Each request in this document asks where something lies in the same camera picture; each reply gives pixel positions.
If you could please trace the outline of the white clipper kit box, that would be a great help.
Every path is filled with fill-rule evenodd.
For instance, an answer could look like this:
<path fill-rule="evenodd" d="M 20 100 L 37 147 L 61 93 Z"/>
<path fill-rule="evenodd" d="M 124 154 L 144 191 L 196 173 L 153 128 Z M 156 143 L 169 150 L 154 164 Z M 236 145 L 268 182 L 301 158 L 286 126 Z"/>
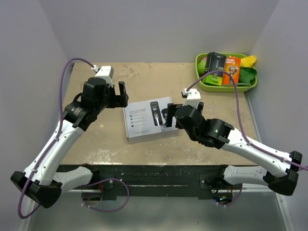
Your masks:
<path fill-rule="evenodd" d="M 178 136 L 179 129 L 175 127 L 175 120 L 172 120 L 171 127 L 166 126 L 167 106 L 170 103 L 170 97 L 129 103 L 123 109 L 128 143 Z"/>

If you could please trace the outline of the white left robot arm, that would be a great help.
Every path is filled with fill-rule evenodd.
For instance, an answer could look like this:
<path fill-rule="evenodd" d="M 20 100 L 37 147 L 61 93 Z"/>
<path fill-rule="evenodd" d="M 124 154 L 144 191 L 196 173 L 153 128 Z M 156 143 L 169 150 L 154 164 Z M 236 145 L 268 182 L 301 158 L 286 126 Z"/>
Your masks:
<path fill-rule="evenodd" d="M 89 164 L 74 170 L 58 173 L 57 169 L 72 145 L 97 120 L 106 108 L 125 108 L 128 95 L 125 83 L 118 83 L 120 94 L 113 84 L 100 77 L 91 77 L 83 85 L 83 91 L 67 105 L 63 117 L 36 159 L 22 172 L 11 176 L 13 184 L 40 206 L 49 208 L 61 194 L 80 186 L 96 188 L 100 183 L 99 171 Z"/>

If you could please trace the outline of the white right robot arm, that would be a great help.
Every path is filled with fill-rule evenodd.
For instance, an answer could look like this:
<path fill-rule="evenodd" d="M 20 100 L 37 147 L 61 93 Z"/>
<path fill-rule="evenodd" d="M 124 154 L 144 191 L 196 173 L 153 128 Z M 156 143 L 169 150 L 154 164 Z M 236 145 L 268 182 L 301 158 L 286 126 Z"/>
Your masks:
<path fill-rule="evenodd" d="M 298 182 L 302 154 L 282 152 L 270 148 L 252 138 L 245 137 L 238 129 L 220 119 L 205 119 L 203 103 L 198 108 L 190 105 L 167 106 L 166 126 L 176 120 L 176 127 L 184 129 L 192 141 L 216 149 L 237 154 L 255 163 L 252 167 L 221 166 L 209 184 L 220 189 L 229 185 L 264 185 L 275 193 L 291 196 Z"/>

